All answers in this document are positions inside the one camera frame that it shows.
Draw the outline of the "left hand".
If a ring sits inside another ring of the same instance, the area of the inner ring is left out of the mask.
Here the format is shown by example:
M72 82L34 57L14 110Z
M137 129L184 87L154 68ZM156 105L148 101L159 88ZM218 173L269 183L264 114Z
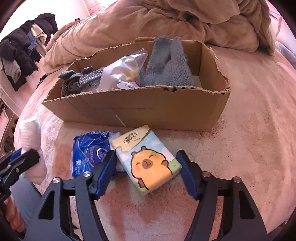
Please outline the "left hand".
M4 201L4 204L6 205L5 218L11 228L17 232L24 232L25 222L16 207L14 198L10 196Z

